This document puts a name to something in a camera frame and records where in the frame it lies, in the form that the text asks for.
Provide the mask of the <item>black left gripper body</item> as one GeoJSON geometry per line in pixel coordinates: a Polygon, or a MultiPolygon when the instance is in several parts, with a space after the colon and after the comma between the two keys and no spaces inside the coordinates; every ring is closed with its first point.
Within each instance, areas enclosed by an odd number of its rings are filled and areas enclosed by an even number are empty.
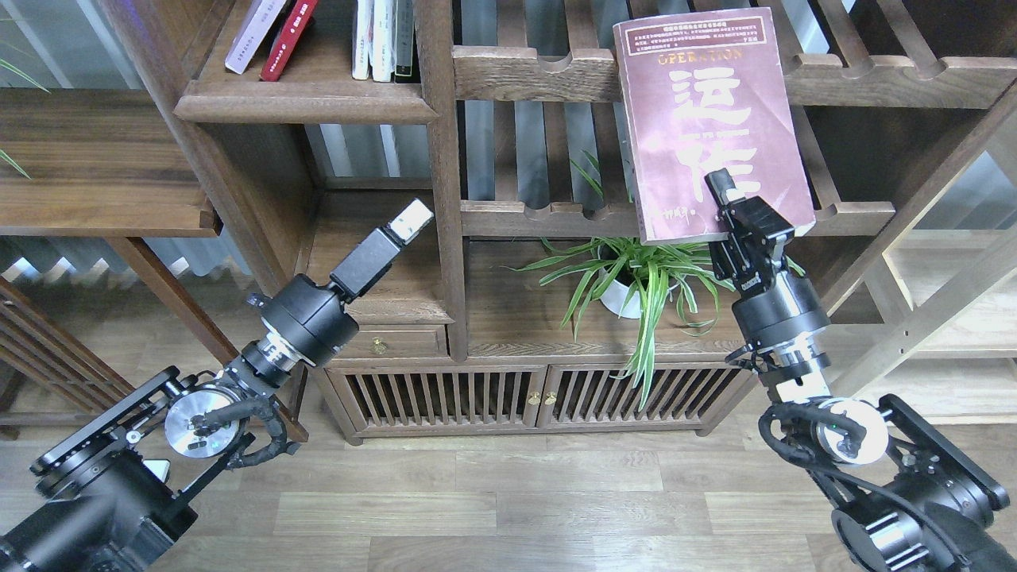
{"type": "Polygon", "coordinates": [[[400,243],[388,225],[375,228],[330,272],[328,288],[338,291],[344,301],[363,297],[388,272],[399,253],[400,243]]]}

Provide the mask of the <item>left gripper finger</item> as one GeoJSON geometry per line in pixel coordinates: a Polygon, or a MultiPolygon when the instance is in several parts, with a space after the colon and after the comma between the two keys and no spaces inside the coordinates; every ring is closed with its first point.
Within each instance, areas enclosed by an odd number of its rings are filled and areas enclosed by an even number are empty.
{"type": "Polygon", "coordinates": [[[407,245],[435,218],[433,211],[421,199],[413,199],[392,221],[388,221],[388,231],[402,245],[407,245]]]}

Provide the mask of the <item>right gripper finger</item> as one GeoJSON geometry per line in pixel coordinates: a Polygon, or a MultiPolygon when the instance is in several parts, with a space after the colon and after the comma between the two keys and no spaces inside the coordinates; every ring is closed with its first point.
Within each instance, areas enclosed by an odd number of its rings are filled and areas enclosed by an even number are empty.
{"type": "Polygon", "coordinates": [[[705,182],[720,209],[726,209],[730,203],[741,201],[741,191],[727,169],[705,174],[705,182]]]}

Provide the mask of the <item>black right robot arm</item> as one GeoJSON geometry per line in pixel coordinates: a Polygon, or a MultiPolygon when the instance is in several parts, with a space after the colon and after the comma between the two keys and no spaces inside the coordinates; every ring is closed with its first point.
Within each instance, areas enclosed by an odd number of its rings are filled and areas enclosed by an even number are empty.
{"type": "Polygon", "coordinates": [[[1013,571],[988,535],[1005,489],[898,396],[871,404],[829,391],[829,358],[814,341],[829,318],[784,253],[795,228],[726,169],[706,182],[725,232],[710,244],[715,273],[740,293],[745,344],[726,361],[758,374],[772,402],[760,435],[831,501],[851,560],[868,571],[1013,571]]]}

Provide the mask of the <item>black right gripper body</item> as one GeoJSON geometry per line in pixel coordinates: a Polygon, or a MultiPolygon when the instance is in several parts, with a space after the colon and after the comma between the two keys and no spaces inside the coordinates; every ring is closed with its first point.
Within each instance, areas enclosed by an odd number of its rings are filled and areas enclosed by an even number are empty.
{"type": "Polygon", "coordinates": [[[718,220],[727,233],[710,242],[717,279],[731,281],[741,298],[774,293],[793,297],[795,278],[784,253],[795,236],[789,223],[765,199],[716,199],[718,220]]]}

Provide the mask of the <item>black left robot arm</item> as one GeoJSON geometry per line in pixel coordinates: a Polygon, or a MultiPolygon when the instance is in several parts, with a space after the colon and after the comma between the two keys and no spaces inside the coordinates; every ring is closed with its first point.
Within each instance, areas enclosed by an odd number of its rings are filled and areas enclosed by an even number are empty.
{"type": "Polygon", "coordinates": [[[433,219],[415,199],[375,228],[319,285],[298,275],[274,297],[252,296],[266,334],[208,381],[156,374],[32,464],[46,501],[2,537],[4,571],[143,571],[196,521],[190,506],[222,471],[294,454],[273,395],[296,365],[330,362],[359,331],[346,305],[364,296],[433,219]],[[213,464],[173,491],[137,443],[163,427],[173,450],[213,464]]]}

